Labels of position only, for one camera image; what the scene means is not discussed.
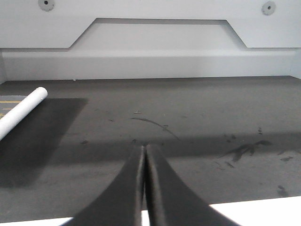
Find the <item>dark stain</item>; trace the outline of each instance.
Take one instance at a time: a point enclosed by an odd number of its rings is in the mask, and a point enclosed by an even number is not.
[[[155,121],[152,121],[152,120],[149,120],[149,119],[144,119],[144,118],[131,118],[131,119],[132,120],[146,121],[146,122],[152,123],[154,125],[157,125],[157,126],[161,127],[162,129],[165,129],[166,132],[168,132],[171,135],[173,135],[177,140],[180,140],[172,131],[170,131],[169,129],[167,129],[164,126],[160,125],[159,123],[156,123]]]
[[[214,163],[216,164],[216,165],[218,165],[218,166],[222,166],[221,164],[219,164],[218,162],[216,162],[216,161],[214,161]]]
[[[277,155],[282,155],[285,152],[285,150],[279,152]]]
[[[261,141],[256,142],[255,144],[241,145],[238,148],[235,148],[233,150],[226,152],[219,158],[224,157],[230,153],[234,153],[234,157],[233,157],[232,161],[236,162],[236,161],[239,161],[241,159],[241,157],[243,156],[243,154],[245,154],[246,152],[250,152],[250,156],[252,156],[255,153],[255,149],[259,148],[260,145],[268,146],[268,145],[272,145],[272,143],[267,140],[261,140]]]
[[[231,163],[229,163],[229,162],[225,162],[226,164],[227,164],[227,166],[229,166],[230,168],[235,168]]]
[[[291,159],[293,159],[293,157],[288,156],[288,157],[282,158],[282,159],[280,159],[280,160],[281,160],[281,161],[290,161]]]
[[[288,192],[285,190],[285,188],[281,185],[278,185],[278,188],[280,190],[277,191],[278,195],[280,195],[282,198],[286,198],[289,196]]]
[[[85,144],[87,144],[87,143],[89,143],[89,141],[87,141],[87,140],[83,140],[83,141],[81,142],[82,145],[85,145]]]
[[[262,129],[261,129],[261,127],[258,128],[258,133],[259,133],[260,135],[262,135]]]

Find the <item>white surface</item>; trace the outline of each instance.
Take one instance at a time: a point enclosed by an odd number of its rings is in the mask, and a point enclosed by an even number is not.
[[[21,222],[1,223],[0,226],[59,226],[71,218],[56,218],[45,220],[31,220]]]
[[[35,89],[18,105],[0,119],[0,140],[2,140],[29,112],[47,97],[43,87]]]
[[[226,21],[98,19],[70,49],[4,49],[8,80],[290,75],[296,49],[248,49]]]
[[[227,20],[249,48],[301,47],[301,1],[64,0],[50,12],[37,0],[0,1],[0,48],[66,48],[96,18]]]
[[[301,196],[210,205],[242,226],[299,226]],[[148,211],[143,210],[142,226],[149,226]],[[2,223],[0,226],[59,226],[71,218]]]
[[[141,220],[142,226],[150,226],[149,212],[147,210],[141,211]]]

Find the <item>white tube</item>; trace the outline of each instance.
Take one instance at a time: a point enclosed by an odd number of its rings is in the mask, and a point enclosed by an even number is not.
[[[24,100],[0,119],[0,140],[2,140],[29,112],[47,97],[47,90],[36,88]]]

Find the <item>white wall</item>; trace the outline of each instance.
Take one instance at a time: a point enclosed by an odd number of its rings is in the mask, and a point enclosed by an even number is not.
[[[8,80],[290,75],[297,48],[247,48],[225,20],[97,19],[70,48],[4,49]]]

